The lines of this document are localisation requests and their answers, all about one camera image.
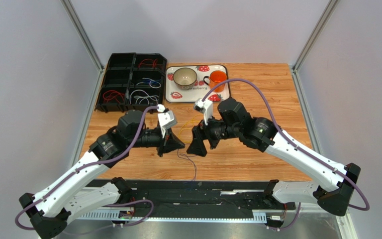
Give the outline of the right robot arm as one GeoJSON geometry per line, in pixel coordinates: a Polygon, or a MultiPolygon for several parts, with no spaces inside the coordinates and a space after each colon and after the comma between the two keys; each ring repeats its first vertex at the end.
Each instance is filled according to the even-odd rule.
{"type": "Polygon", "coordinates": [[[198,99],[193,108],[203,114],[203,120],[192,128],[188,154],[205,157],[205,140],[215,149],[221,140],[237,138],[246,147],[275,156],[311,178],[301,182],[271,180],[264,190],[270,203],[311,203],[336,216],[346,214],[361,171],[358,165],[343,165],[320,155],[271,120],[252,117],[233,98],[218,105],[221,119],[213,117],[210,100],[198,99]]]}

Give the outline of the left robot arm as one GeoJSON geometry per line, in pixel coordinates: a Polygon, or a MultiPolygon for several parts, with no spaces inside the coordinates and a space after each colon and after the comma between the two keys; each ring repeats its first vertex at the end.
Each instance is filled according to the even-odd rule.
{"type": "Polygon", "coordinates": [[[184,148],[172,132],[177,124],[174,113],[162,105],[144,111],[129,110],[116,126],[101,135],[81,159],[58,180],[42,191],[25,193],[19,198],[22,214],[26,213],[42,239],[62,233],[76,218],[99,207],[116,203],[129,204],[132,189],[121,178],[113,178],[104,186],[78,193],[99,175],[129,156],[134,147],[154,147],[158,156],[184,148]]]}

